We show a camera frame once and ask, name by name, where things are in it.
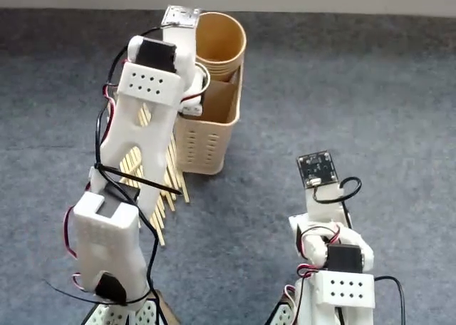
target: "plastic basket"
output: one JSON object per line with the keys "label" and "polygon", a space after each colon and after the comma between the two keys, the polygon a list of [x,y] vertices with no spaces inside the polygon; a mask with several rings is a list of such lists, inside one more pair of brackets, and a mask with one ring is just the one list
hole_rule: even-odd
{"label": "plastic basket", "polygon": [[239,120],[243,72],[241,65],[230,82],[210,83],[201,116],[177,117],[176,154],[181,171],[215,175],[222,170],[233,127]]}

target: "stack of paper cups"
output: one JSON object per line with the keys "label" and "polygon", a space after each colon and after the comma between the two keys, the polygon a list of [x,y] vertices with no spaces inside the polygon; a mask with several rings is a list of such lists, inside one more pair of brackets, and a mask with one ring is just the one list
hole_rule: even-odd
{"label": "stack of paper cups", "polygon": [[211,79],[229,81],[244,61],[245,30],[231,16],[204,13],[197,27],[197,61],[207,67]]}

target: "bamboo skewer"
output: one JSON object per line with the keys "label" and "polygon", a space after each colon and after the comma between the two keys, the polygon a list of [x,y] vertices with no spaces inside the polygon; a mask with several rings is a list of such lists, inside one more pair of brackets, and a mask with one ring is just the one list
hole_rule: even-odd
{"label": "bamboo skewer", "polygon": [[[145,105],[138,112],[138,122],[142,127],[145,127],[149,124],[151,119],[150,111],[145,107]],[[190,202],[187,188],[185,186],[185,181],[182,175],[182,172],[177,168],[177,159],[176,159],[176,143],[174,136],[170,138],[170,144],[168,145],[167,151],[165,153],[167,168],[163,176],[163,181],[161,183],[173,187],[177,190],[181,190],[185,202]],[[142,165],[142,155],[140,149],[134,147],[120,162],[120,170],[131,175],[138,177],[144,177],[143,165]],[[122,183],[127,185],[140,188],[141,184],[130,179],[122,177],[120,179]],[[165,219],[166,219],[166,204],[169,205],[170,210],[175,212],[175,201],[177,200],[177,195],[168,191],[160,191],[157,198],[157,203],[155,205],[154,212],[150,216],[150,223],[157,230],[158,238],[160,245],[165,245],[165,238],[163,236],[163,230],[165,229]]]}

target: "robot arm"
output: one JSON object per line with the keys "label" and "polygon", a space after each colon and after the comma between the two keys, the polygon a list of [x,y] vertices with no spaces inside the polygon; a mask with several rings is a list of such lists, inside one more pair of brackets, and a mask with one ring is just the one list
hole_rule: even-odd
{"label": "robot arm", "polygon": [[[117,167],[137,146],[144,179],[162,182],[165,153],[177,113],[190,107],[195,113],[201,111],[201,95],[209,85],[207,70],[195,63],[199,15],[199,9],[171,6],[162,21],[163,41],[142,36],[130,40],[98,163]],[[142,127],[137,119],[144,105],[152,117]],[[137,200],[137,206],[116,197],[99,167],[92,167],[90,190],[74,207],[74,214],[81,285],[87,292],[113,303],[109,307],[113,312],[107,312],[107,317],[112,313],[125,319],[129,311],[137,311],[147,302],[145,296],[152,288],[139,246],[138,222],[139,216],[150,219],[160,191],[144,183],[140,190],[126,185],[123,190],[131,200]]]}
{"label": "robot arm", "polygon": [[343,183],[331,156],[305,155],[298,164],[307,213],[289,221],[296,249],[309,263],[298,269],[301,278],[294,286],[298,306],[290,324],[373,325],[374,278],[366,274],[373,268],[373,250],[349,227],[349,215],[339,202],[346,198]]}

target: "circuit board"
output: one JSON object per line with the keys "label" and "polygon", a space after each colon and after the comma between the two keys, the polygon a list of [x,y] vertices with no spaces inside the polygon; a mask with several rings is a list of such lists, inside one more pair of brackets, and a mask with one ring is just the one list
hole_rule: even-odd
{"label": "circuit board", "polygon": [[338,182],[333,158],[327,150],[302,155],[297,162],[305,189]]}

